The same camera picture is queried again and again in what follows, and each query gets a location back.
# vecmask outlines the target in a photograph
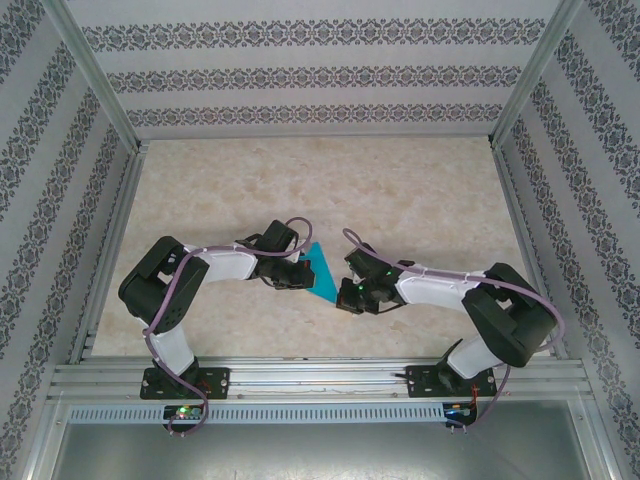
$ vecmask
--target black mounting bracket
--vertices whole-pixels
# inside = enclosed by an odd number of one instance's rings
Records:
[[[409,398],[471,397],[474,386],[478,397],[493,397],[496,394],[496,380],[491,368],[469,380],[461,378],[454,390],[442,383],[440,372],[438,365],[408,365],[404,375],[397,376],[407,380]]]
[[[226,400],[230,374],[231,370],[228,368],[200,367],[193,384],[206,393],[209,400]],[[200,397],[190,390],[178,392],[170,378],[156,367],[147,368],[144,371],[140,398],[142,400],[200,400]]]

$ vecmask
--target damask wallpaper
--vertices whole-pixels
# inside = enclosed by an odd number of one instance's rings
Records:
[[[502,145],[623,478],[640,478],[639,35],[633,1],[585,1]]]
[[[144,139],[488,134],[558,0],[71,0]]]
[[[0,479],[9,479],[52,368],[68,360],[129,155],[42,6],[0,0],[0,16]]]

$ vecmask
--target floor surface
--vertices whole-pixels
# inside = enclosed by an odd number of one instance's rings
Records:
[[[347,226],[397,260],[463,271],[501,261],[524,273],[486,138],[153,141],[93,355],[147,354],[117,289],[158,238],[228,244],[298,215],[313,222],[338,285]],[[439,356],[475,334],[464,313],[412,305],[352,316],[259,280],[203,286],[183,324],[194,353],[214,356]]]

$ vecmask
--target purple cable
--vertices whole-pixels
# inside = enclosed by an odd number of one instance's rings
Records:
[[[493,285],[495,287],[506,288],[516,293],[526,295],[527,297],[532,298],[535,301],[539,302],[555,318],[556,323],[558,325],[558,333],[554,338],[552,338],[550,341],[548,341],[547,343],[542,345],[540,348],[538,348],[537,350],[538,352],[550,349],[552,346],[557,344],[560,341],[560,339],[564,336],[565,323],[564,323],[564,319],[562,318],[562,315],[560,315],[560,312],[556,309],[556,307],[553,306],[551,302],[549,302],[549,300],[547,300],[544,297],[541,297],[540,295],[538,295],[535,292],[532,292],[531,290],[527,290],[526,288],[522,288],[517,285],[513,285],[511,283],[501,282],[499,280],[493,280],[491,278],[469,275],[468,273],[447,272],[444,270],[431,270],[427,268],[420,269],[420,268],[407,267],[405,265],[400,265],[399,263],[390,261],[389,259],[383,257],[382,255],[379,255],[373,250],[365,247],[362,244],[362,239],[358,236],[356,232],[354,232],[350,228],[344,228],[342,230],[342,233],[347,238],[347,240],[349,240],[351,243],[353,243],[356,246],[356,248],[359,248],[363,252],[366,252],[367,254],[371,255],[372,257],[377,258],[378,260],[381,260],[385,263],[388,263],[389,265],[392,265],[396,268],[399,268],[400,270],[415,273],[417,275],[424,275],[427,277],[430,276],[430,277],[437,277],[437,278],[450,278],[453,280],[464,280],[464,281],[470,281],[470,282],[486,283],[489,285]],[[498,398],[500,397],[500,395],[502,394],[502,391],[504,390],[504,386],[507,384],[507,380],[509,379],[510,373],[511,373],[511,367],[507,365],[507,369],[504,373],[504,378],[502,379],[502,383],[500,384],[500,387],[498,387],[498,390],[496,391],[496,394],[491,399],[491,402],[489,403],[487,408],[482,412],[482,415],[480,415],[480,417],[474,422],[473,425],[477,425],[481,419],[486,418],[487,415],[491,412],[491,410],[493,410],[496,402],[498,401]]]
[[[167,289],[167,293],[164,296],[164,300],[162,300],[162,304],[160,305],[160,308],[156,312],[156,315],[153,318],[153,321],[151,322],[151,324],[147,328],[145,328],[142,331],[142,334],[144,336],[144,341],[147,344],[147,348],[151,352],[151,356],[153,357],[155,362],[158,364],[158,366],[160,368],[162,368],[172,379],[174,379],[180,385],[182,385],[182,386],[186,387],[187,389],[191,390],[193,393],[198,395],[198,397],[200,397],[200,399],[202,399],[202,401],[203,401],[203,409],[204,409],[204,411],[202,412],[202,416],[200,418],[200,421],[197,424],[195,424],[193,427],[191,427],[189,430],[187,430],[186,432],[181,432],[180,433],[181,437],[185,437],[187,435],[191,435],[192,433],[195,433],[197,430],[202,428],[202,426],[205,424],[205,422],[207,421],[207,418],[209,417],[209,399],[207,398],[207,396],[206,396],[206,394],[204,392],[202,392],[200,389],[194,387],[190,383],[185,382],[183,379],[180,378],[179,375],[176,375],[162,360],[160,360],[160,356],[158,355],[158,352],[154,348],[153,344],[151,343],[151,338],[149,338],[149,337],[155,331],[155,329],[157,328],[158,324],[160,323],[160,320],[162,319],[162,316],[166,312],[167,307],[169,306],[169,302],[171,301],[171,298],[173,297],[173,294],[175,293],[176,286],[178,285],[178,279],[180,278],[180,275],[182,275],[184,267],[186,266],[187,262],[192,257],[195,257],[196,255],[198,255],[200,253],[203,253],[203,252],[206,252],[208,250],[218,251],[218,252],[220,252],[220,251],[236,251],[236,252],[248,253],[250,255],[262,255],[262,256],[265,256],[265,257],[288,257],[290,255],[293,255],[293,254],[295,254],[297,252],[300,252],[303,249],[307,248],[311,244],[311,237],[313,236],[313,226],[311,225],[311,222],[309,220],[307,220],[306,218],[304,218],[304,217],[293,217],[293,218],[290,218],[289,220],[287,220],[286,225],[289,225],[289,224],[291,224],[291,223],[293,223],[295,221],[300,221],[300,222],[306,223],[307,227],[309,229],[309,233],[307,234],[307,238],[302,243],[302,245],[300,245],[300,246],[298,246],[298,247],[296,247],[296,248],[294,248],[292,250],[289,250],[287,252],[263,252],[263,251],[260,251],[260,250],[252,250],[250,248],[234,246],[234,245],[214,245],[214,246],[211,246],[211,247],[196,248],[195,250],[187,253],[184,256],[184,258],[180,261],[180,264],[178,265],[178,268],[176,269],[176,272],[173,274],[173,278],[171,279],[171,282],[169,283],[169,288]],[[169,434],[170,435],[174,434],[174,430],[171,428],[171,426],[173,425],[173,422],[175,421],[175,419],[176,419],[175,416],[171,417],[171,419],[169,420],[169,424],[167,425],[167,428],[169,430]]]

